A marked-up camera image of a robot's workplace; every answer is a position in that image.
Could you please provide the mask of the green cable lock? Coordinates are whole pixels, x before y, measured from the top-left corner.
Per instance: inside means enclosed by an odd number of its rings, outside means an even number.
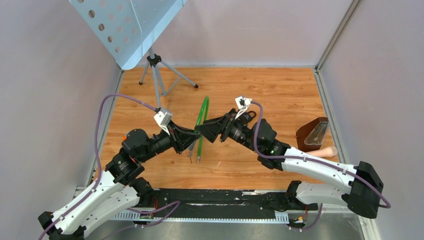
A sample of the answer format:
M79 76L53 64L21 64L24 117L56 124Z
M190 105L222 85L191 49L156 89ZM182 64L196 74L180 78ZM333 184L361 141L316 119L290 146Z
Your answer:
M210 102L210 98L208 96L205 96L203 99L203 103L202 106L200 108L199 114L198 114L198 118L196 121L196 125L200 125L202 123L202 121L205 121L207 119L208 116L208 110L209 110L209 102ZM199 164L200 163L200 159L201 159L201 152L202 152L202 145L203 145L203 138L200 137L199 140L194 141L188 148L189 152L188 152L188 157L190 159L190 162L192 162L192 156L193 156L193 152L194 152L194 148L196 146L196 143L198 142L197 145L197 155L196 155L196 163Z

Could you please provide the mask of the black padlock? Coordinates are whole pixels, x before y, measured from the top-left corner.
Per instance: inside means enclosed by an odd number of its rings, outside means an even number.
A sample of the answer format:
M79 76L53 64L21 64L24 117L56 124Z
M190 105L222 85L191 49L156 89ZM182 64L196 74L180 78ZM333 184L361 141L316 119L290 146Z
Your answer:
M241 114L241 116L238 118L238 120L243 125L248 125L256 116L257 116L257 113L254 110L246 111L246 112Z

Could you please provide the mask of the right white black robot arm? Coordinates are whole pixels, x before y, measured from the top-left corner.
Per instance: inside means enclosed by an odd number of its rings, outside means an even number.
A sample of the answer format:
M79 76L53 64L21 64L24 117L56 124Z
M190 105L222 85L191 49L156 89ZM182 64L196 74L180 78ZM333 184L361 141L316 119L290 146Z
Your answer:
M384 183L374 167L365 161L343 164L312 156L277 139L266 119L259 118L249 128L235 118L235 112L205 120L195 127L209 142L232 139L254 151L268 169L294 172L320 180L316 186L296 181L285 195L286 204L298 209L303 204L325 203L346 206L353 213L376 219L382 205Z

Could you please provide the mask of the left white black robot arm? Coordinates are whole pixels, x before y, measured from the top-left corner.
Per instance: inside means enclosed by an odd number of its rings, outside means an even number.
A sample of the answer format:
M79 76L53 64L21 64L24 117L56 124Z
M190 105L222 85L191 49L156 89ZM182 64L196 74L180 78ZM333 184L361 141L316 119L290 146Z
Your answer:
M93 183L64 207L38 217L43 228L39 238L83 240L116 214L137 204L149 206L153 189L139 176L145 169L142 164L168 149L181 154L199 138L193 129L173 122L152 136L140 128L129 131L119 152Z

